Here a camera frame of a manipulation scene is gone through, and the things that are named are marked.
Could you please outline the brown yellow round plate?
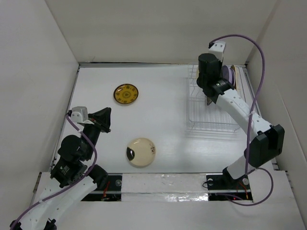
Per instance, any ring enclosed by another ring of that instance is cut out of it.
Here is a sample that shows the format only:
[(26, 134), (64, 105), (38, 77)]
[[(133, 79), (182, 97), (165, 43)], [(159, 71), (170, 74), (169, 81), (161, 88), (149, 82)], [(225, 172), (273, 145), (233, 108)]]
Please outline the brown yellow round plate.
[(113, 98), (119, 104), (128, 105), (137, 100), (139, 91), (133, 84), (119, 85), (113, 92)]

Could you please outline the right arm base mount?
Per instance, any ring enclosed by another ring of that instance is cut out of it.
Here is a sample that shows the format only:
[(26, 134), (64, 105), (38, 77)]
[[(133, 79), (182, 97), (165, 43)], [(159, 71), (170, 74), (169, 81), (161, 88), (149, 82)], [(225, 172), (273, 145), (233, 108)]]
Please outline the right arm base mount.
[(223, 174), (207, 174), (202, 187), (208, 190), (209, 201), (252, 201), (253, 199), (246, 175), (232, 180), (226, 179)]

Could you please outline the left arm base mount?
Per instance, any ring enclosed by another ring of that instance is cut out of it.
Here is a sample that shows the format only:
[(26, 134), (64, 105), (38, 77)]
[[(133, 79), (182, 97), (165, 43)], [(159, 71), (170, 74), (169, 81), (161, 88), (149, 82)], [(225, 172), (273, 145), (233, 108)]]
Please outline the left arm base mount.
[(117, 202), (121, 201), (122, 174), (113, 173), (108, 176), (106, 184), (102, 188), (97, 188), (82, 201), (84, 202)]

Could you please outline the black floral square plate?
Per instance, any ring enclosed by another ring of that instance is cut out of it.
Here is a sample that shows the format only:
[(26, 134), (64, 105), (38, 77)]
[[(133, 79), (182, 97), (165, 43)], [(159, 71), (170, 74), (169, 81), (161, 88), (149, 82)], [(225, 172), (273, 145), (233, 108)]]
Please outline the black floral square plate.
[(206, 105), (209, 106), (212, 103), (213, 103), (213, 98), (209, 97), (209, 96), (206, 96)]

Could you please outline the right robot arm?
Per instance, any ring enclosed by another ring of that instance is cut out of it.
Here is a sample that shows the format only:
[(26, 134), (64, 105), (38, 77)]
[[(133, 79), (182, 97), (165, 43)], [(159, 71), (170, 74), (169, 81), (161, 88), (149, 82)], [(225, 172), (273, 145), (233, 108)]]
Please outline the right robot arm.
[(233, 188), (243, 176), (282, 153), (285, 130), (254, 112), (234, 86), (222, 77), (222, 63), (214, 54), (201, 54), (198, 62), (197, 85), (213, 103), (237, 122), (247, 136), (243, 155), (223, 169), (223, 186)]

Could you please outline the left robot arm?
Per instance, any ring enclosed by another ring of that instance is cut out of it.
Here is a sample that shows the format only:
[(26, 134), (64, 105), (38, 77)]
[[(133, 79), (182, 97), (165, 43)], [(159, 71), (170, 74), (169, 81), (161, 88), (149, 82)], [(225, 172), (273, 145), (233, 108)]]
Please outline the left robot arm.
[(96, 164), (95, 146), (101, 133), (110, 132), (111, 108), (90, 114), (86, 107), (77, 106), (65, 118), (79, 135), (62, 140), (59, 160), (43, 192), (10, 224), (12, 230), (55, 230), (83, 198), (107, 184), (108, 173)]

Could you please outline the purple round plate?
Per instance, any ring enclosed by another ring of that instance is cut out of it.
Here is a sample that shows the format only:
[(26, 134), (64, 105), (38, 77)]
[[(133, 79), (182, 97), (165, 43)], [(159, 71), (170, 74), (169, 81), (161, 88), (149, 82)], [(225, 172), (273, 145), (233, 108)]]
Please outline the purple round plate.
[(236, 82), (236, 76), (235, 76), (235, 71), (228, 67), (227, 65), (222, 66), (222, 76), (224, 79), (229, 81), (232, 85), (235, 85)]

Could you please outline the yellow woven square plate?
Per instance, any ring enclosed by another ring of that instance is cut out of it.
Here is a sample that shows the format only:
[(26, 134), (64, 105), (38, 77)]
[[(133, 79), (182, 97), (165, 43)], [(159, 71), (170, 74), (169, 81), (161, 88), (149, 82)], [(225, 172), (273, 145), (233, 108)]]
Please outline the yellow woven square plate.
[(234, 75), (235, 75), (235, 89), (237, 91), (240, 91), (240, 86), (239, 86), (239, 77), (240, 77), (240, 74), (239, 74), (239, 70), (238, 70), (238, 67), (236, 65), (232, 65), (231, 66), (231, 70), (234, 71)]

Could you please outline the cream plate black spot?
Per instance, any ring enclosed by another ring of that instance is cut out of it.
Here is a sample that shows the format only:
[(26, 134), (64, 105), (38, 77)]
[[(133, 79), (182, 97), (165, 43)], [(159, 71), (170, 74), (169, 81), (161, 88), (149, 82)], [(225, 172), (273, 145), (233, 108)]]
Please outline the cream plate black spot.
[(156, 146), (148, 138), (133, 139), (126, 148), (126, 156), (133, 167), (144, 168), (155, 159)]

